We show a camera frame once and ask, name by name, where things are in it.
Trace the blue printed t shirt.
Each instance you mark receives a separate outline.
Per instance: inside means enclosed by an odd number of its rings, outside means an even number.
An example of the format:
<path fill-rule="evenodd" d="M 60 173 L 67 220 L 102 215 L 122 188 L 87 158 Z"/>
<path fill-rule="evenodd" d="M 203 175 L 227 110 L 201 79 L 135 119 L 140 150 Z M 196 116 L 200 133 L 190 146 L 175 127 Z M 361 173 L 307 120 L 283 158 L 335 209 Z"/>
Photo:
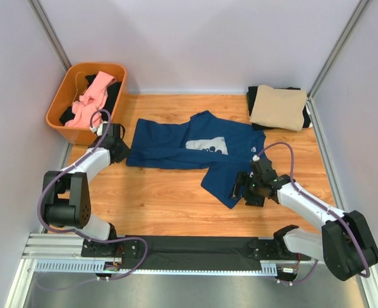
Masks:
<path fill-rule="evenodd" d="M 232 198 L 238 172 L 251 171 L 252 157 L 263 148 L 266 136 L 252 125 L 229 121 L 204 111 L 183 124 L 160 124 L 139 119 L 129 167 L 157 169 L 206 169 L 201 186 L 232 209 L 239 198 Z"/>

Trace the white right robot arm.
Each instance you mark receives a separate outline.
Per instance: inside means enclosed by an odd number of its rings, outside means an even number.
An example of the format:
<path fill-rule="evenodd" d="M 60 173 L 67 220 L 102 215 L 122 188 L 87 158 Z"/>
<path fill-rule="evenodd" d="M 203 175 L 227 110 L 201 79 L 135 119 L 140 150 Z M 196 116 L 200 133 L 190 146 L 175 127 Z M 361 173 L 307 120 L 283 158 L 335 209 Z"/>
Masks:
<path fill-rule="evenodd" d="M 291 209 L 308 221 L 318 233 L 296 225 L 280 229 L 272 243 L 273 253 L 287 259 L 299 253 L 324 262 L 339 280 L 367 276 L 378 264 L 378 247 L 362 213 L 337 209 L 306 191 L 293 174 L 278 175 L 267 158 L 255 157 L 250 172 L 236 175 L 231 198 L 262 207 L 266 200 Z"/>

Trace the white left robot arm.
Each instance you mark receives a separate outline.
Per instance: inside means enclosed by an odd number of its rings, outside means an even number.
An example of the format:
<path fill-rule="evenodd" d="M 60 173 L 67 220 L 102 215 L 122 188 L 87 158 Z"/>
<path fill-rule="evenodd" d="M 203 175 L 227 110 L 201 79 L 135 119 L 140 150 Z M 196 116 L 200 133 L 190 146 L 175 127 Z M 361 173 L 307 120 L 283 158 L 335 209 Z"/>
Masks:
<path fill-rule="evenodd" d="M 120 258 L 113 224 L 92 213 L 89 182 L 106 167 L 122 162 L 130 153 L 121 124 L 103 123 L 94 142 L 74 163 L 44 175 L 38 217 L 48 227 L 84 235 L 81 256 Z"/>

